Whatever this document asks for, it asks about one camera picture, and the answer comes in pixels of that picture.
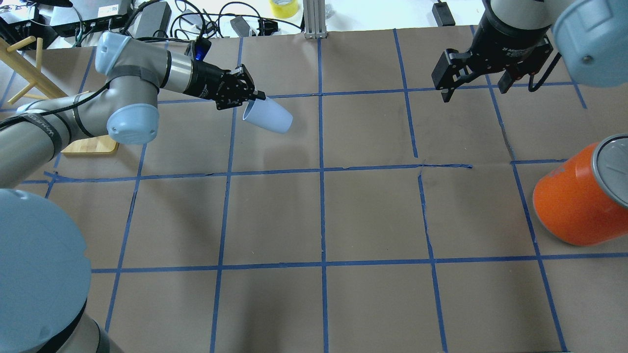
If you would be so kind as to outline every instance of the gray robot arm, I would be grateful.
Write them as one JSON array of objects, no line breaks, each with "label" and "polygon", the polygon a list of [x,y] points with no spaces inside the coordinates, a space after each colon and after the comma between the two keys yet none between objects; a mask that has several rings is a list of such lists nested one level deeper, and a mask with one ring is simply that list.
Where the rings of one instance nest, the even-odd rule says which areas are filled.
[{"label": "gray robot arm", "polygon": [[160,88],[212,99],[218,110],[266,99],[244,65],[222,70],[114,33],[100,39],[95,64],[107,75],[102,92],[40,100],[0,122],[0,188],[16,186],[78,139],[109,134],[121,143],[150,142]]},{"label": "gray robot arm", "polygon": [[628,1],[484,0],[484,4],[471,47],[463,53],[446,49],[432,72],[443,101],[448,102],[459,86],[487,73],[504,72],[498,82],[503,94],[525,75],[533,78],[553,51],[546,36],[552,26],[558,51],[576,82],[597,87],[628,82]]}]

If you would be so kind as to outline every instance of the yellow tape roll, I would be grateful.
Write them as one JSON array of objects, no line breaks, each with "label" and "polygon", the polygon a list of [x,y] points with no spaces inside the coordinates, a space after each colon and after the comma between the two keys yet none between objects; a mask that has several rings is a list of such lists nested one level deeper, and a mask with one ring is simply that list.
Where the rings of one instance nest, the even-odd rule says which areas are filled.
[{"label": "yellow tape roll", "polygon": [[269,0],[273,16],[277,18],[290,18],[299,10],[296,0]]}]

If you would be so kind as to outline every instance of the orange cylinder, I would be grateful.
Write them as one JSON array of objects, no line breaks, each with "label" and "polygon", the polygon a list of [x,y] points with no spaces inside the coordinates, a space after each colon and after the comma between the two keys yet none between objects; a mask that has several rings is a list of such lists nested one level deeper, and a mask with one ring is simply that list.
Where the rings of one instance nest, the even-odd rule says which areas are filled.
[{"label": "orange cylinder", "polygon": [[545,228],[569,244],[628,234],[628,135],[593,143],[544,176],[533,204]]}]

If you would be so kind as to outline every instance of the white label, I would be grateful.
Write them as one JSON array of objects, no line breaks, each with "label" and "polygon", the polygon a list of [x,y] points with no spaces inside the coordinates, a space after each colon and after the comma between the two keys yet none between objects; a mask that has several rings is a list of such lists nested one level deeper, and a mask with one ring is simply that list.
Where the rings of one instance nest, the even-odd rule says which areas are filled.
[{"label": "white label", "polygon": [[117,15],[119,5],[103,6],[98,8],[98,17],[107,17]]}]

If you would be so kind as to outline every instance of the metal post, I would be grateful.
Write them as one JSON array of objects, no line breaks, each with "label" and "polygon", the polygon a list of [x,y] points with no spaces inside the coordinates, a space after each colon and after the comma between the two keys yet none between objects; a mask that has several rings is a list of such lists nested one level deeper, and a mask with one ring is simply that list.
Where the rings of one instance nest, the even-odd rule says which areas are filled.
[{"label": "metal post", "polygon": [[305,38],[327,38],[325,26],[325,0],[303,0]]}]

